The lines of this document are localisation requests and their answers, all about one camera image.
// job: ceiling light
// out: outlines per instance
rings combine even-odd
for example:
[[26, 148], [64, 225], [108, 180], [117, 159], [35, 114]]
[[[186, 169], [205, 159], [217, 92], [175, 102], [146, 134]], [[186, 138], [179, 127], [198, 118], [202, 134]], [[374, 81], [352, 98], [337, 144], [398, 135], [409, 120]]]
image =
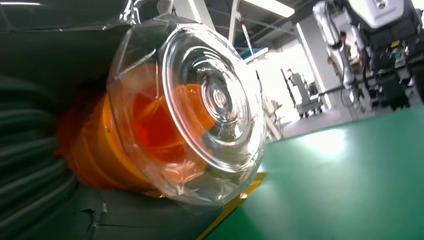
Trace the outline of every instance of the ceiling light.
[[246, 59], [244, 60], [244, 62], [245, 62], [245, 63], [248, 63], [248, 62], [252, 61], [254, 58], [255, 58], [255, 59], [257, 59], [258, 57], [260, 57], [260, 56], [262, 56], [262, 55], [266, 54], [266, 53], [268, 52], [268, 50], [269, 50], [269, 49], [268, 49], [268, 47], [265, 47], [265, 48], [261, 49], [260, 51], [256, 52], [256, 53], [254, 54], [254, 57], [253, 57], [253, 56], [250, 56], [250, 57], [246, 58]]
[[29, 5], [29, 6], [41, 6], [41, 3], [38, 3], [38, 2], [0, 1], [0, 5]]
[[295, 10], [287, 5], [282, 4], [276, 0], [245, 0], [248, 3], [281, 15], [285, 18], [290, 17], [295, 13]]

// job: plastic bag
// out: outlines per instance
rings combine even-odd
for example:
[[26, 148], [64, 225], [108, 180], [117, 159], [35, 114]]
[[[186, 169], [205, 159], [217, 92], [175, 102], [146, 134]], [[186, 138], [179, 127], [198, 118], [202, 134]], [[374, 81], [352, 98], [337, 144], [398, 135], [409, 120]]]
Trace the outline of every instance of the plastic bag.
[[230, 43], [185, 18], [130, 29], [107, 81], [128, 159], [167, 197], [223, 205], [252, 181], [266, 125], [255, 76]]

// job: orange spool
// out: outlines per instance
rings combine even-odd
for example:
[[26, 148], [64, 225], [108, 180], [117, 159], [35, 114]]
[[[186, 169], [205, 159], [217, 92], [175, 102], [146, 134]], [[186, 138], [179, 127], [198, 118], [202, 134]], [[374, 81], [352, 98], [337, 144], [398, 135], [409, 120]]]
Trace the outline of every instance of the orange spool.
[[[137, 77], [141, 81], [145, 74], [142, 69], [149, 68], [139, 68], [129, 74], [128, 78]], [[173, 122], [163, 94], [155, 98], [143, 94], [155, 93], [157, 87], [156, 84], [145, 85], [131, 102], [114, 101], [114, 107], [130, 116], [134, 140], [145, 157], [154, 160], [155, 167], [160, 169], [168, 181], [184, 183], [199, 175], [206, 163], [187, 147]], [[193, 119], [197, 120], [189, 124], [193, 126], [196, 136], [201, 138], [205, 129], [214, 126], [215, 120], [203, 104], [200, 85], [180, 85], [172, 90], [172, 94], [186, 103], [187, 109], [182, 111], [194, 110]], [[146, 165], [146, 159], [139, 156], [134, 158], [124, 151], [117, 131], [122, 126], [113, 121], [108, 94], [100, 100], [92, 99], [91, 102], [95, 104], [92, 110], [81, 109], [82, 105], [77, 104], [62, 121], [59, 138], [63, 144], [60, 152], [68, 157], [69, 166], [83, 183], [98, 188], [137, 193], [147, 193], [154, 189], [141, 170]], [[69, 123], [78, 121], [83, 121], [78, 129], [69, 129]]]

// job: machine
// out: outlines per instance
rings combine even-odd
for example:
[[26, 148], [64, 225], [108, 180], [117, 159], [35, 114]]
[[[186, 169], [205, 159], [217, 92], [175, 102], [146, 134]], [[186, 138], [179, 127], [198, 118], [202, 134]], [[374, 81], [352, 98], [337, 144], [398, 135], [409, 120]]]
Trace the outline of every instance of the machine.
[[[293, 102], [293, 106], [296, 108], [299, 113], [300, 118], [308, 118], [309, 113], [313, 112], [315, 114], [321, 114], [323, 112], [322, 106], [323, 101], [318, 95], [317, 87], [315, 83], [307, 84], [302, 76], [299, 73], [292, 73], [292, 70], [288, 70], [289, 74], [291, 74], [288, 79], [286, 78], [284, 71], [281, 69], [281, 73], [284, 77], [285, 84], [287, 86], [287, 90], [290, 94], [291, 100]], [[289, 82], [291, 82], [292, 86], [296, 86], [299, 94], [301, 96], [301, 103], [296, 102], [293, 92], [289, 86]]]
[[[410, 106], [395, 67], [396, 54], [401, 51], [416, 91], [424, 101], [424, 64], [418, 60], [424, 53], [423, 12], [415, 9], [411, 0], [325, 0], [314, 6], [313, 14], [328, 45], [328, 54], [341, 73], [343, 87], [353, 95], [356, 109], [363, 107], [364, 93], [332, 19], [336, 12], [344, 12], [349, 19], [362, 57], [362, 79], [370, 97], [386, 102], [393, 110]], [[377, 88], [367, 83], [368, 72], [375, 78]]]

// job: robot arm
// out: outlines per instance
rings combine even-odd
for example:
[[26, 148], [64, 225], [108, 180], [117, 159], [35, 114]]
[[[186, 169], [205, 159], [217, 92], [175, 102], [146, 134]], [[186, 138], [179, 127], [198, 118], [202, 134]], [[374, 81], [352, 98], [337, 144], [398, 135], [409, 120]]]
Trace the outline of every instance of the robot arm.
[[338, 68], [340, 80], [350, 89], [356, 82], [355, 75], [349, 62], [347, 46], [342, 42], [340, 32], [331, 18], [331, 6], [327, 1], [320, 1], [314, 6], [313, 15], [327, 43], [328, 54]]

